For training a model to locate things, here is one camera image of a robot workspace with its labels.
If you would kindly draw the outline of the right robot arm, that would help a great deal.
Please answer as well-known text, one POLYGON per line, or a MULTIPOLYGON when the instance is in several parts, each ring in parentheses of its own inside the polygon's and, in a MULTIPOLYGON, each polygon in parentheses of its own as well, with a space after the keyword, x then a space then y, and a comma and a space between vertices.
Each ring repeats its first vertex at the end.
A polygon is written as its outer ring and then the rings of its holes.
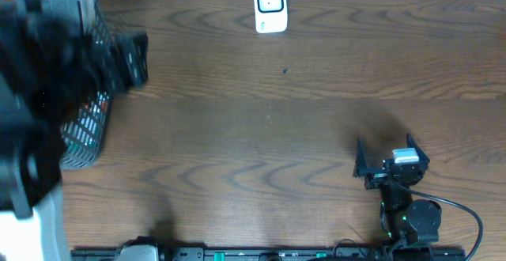
POLYGON ((437 202, 415 200, 411 187, 420 182, 430 159, 414 141, 406 136, 406 147, 394 149, 392 158, 381 167, 368 166, 362 139, 357 141, 353 176, 364 180, 367 190, 379 190, 381 226, 391 238, 385 254, 393 259, 400 250, 427 250, 439 240, 442 210, 437 202))

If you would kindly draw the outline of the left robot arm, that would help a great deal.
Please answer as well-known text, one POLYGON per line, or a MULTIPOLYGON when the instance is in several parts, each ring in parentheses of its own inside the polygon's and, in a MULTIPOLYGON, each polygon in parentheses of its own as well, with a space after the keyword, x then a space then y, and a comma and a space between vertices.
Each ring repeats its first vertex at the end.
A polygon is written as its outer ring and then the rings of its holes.
POLYGON ((2 259, 70 259, 62 168, 94 161, 97 113, 146 83, 148 44, 109 36, 96 0, 1 0, 2 259))

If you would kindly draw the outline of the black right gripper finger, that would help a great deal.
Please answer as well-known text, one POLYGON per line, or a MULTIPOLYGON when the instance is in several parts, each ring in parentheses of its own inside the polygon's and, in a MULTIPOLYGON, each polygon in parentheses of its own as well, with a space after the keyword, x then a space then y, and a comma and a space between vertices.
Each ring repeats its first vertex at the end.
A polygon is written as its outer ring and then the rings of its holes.
POLYGON ((353 168, 353 177, 366 177, 366 176, 385 176, 386 170, 384 168, 368 167, 368 160, 364 149, 364 143, 361 138, 357 139, 357 155, 355 165, 353 168))
POLYGON ((413 136, 408 133, 406 135, 406 144, 409 148, 414 148, 420 161, 420 166, 423 170, 427 170, 429 168, 430 159, 425 154, 425 152, 420 148, 420 146, 415 142, 413 136))

